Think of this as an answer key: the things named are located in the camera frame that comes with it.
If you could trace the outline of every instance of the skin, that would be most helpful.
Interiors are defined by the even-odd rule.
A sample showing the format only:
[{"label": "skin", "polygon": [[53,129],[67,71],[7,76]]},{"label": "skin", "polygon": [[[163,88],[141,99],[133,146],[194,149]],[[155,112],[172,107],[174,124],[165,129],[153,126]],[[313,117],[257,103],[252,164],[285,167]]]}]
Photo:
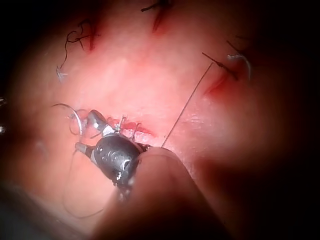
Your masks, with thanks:
[{"label": "skin", "polygon": [[[66,183],[79,136],[69,131],[70,124],[75,129],[67,118],[71,112],[50,106],[95,109],[114,119],[127,115],[152,132],[140,142],[161,146],[212,62],[204,52],[238,72],[238,79],[213,64],[164,147],[179,157],[195,183],[192,189],[199,191],[188,198],[190,205],[203,198],[201,204],[232,237],[284,234],[293,220],[289,209],[298,201],[291,195],[293,176],[297,169],[304,173],[301,156],[312,153],[313,93],[311,85],[302,84],[309,79],[310,61],[290,44],[261,38],[263,5],[237,2],[176,1],[154,32],[162,8],[141,12],[153,4],[148,0],[107,2],[92,11],[83,4],[62,14],[32,42],[13,71],[7,92],[12,131],[6,146],[12,153],[3,162],[2,181],[22,186],[48,211],[91,234],[102,215],[79,220],[65,207],[78,216],[112,208],[114,187],[80,153]],[[55,69],[64,60],[66,36],[80,33],[77,25],[87,18],[99,36],[94,47],[88,38],[83,49],[78,43],[68,45],[61,69],[67,76],[60,82]],[[244,61],[227,60],[228,54],[237,54],[227,40],[251,62],[251,81]],[[94,145],[97,140],[84,141]],[[159,181],[164,181],[159,188],[173,188],[160,176]],[[113,214],[107,211],[104,219]]]}]

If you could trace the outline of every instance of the dark background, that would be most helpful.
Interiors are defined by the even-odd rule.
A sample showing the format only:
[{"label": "dark background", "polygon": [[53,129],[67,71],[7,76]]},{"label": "dark background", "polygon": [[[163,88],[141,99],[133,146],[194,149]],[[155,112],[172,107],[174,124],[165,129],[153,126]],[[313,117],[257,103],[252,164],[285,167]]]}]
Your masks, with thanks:
[{"label": "dark background", "polygon": [[[29,1],[2,1],[0,3],[0,96],[6,95],[6,88],[10,83],[10,74],[17,57],[25,50],[26,46],[33,42],[51,23],[72,15],[84,1],[45,0],[42,2]],[[265,21],[260,28],[260,36],[277,43],[291,46],[292,50],[307,63],[308,70],[305,79],[301,80],[301,86],[307,88],[310,98],[310,114],[314,113],[315,122],[318,121],[319,110],[319,8],[317,1],[254,1],[264,9]],[[296,175],[296,187],[307,193],[301,205],[296,206],[297,220],[291,224],[288,230],[288,239],[318,239],[318,201],[315,196],[319,191],[318,175],[315,162],[318,158],[319,138],[314,136],[314,142],[306,151],[306,165]],[[24,220],[19,221],[21,215],[16,215],[7,206],[0,204],[0,231],[12,233],[5,239],[36,239],[38,235],[42,239],[48,239],[43,232],[34,229]],[[266,224],[272,225],[272,221],[266,219]]]}]

